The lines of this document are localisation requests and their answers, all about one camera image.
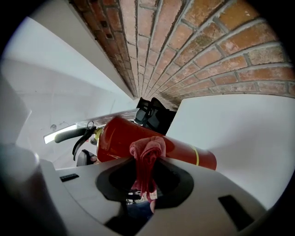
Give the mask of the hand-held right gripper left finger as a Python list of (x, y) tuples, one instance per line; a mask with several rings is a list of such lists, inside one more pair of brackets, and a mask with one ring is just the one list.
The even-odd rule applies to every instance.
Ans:
[(136, 236), (138, 220), (128, 215), (126, 203), (135, 160), (58, 170), (49, 161), (40, 164), (66, 236)]

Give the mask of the pink cloth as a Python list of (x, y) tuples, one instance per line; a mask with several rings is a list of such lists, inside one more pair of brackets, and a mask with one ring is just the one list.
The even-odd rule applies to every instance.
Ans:
[(147, 200), (152, 202), (150, 194), (156, 190), (152, 177), (155, 161), (166, 155), (166, 145), (162, 137), (152, 136), (137, 140), (130, 145), (130, 154), (136, 161), (136, 180), (132, 189), (146, 194)]

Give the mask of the red fire extinguisher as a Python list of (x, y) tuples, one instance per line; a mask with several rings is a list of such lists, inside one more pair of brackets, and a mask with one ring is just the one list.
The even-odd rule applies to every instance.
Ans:
[(73, 147), (72, 155), (77, 156), (79, 148), (92, 136), (96, 146), (96, 156), (101, 162), (127, 157), (132, 142), (152, 136), (162, 137), (166, 145), (168, 158), (181, 160), (197, 166), (215, 170), (216, 157), (213, 153), (205, 151), (171, 137), (144, 128), (132, 120), (136, 117), (138, 109), (112, 113), (105, 116), (90, 118), (75, 123), (44, 136), (44, 142), (56, 143), (78, 137)]

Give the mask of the black office chair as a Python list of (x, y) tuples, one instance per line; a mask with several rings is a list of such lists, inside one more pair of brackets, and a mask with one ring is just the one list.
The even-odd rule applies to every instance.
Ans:
[(136, 107), (139, 110), (136, 113), (135, 123), (162, 135), (166, 135), (177, 113), (165, 108), (155, 97), (151, 101), (141, 97)]

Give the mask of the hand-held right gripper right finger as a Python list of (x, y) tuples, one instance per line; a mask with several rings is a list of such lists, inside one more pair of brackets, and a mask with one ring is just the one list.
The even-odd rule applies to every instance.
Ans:
[(168, 187), (138, 236), (245, 236), (266, 213), (251, 194), (217, 171), (159, 159), (154, 180)]

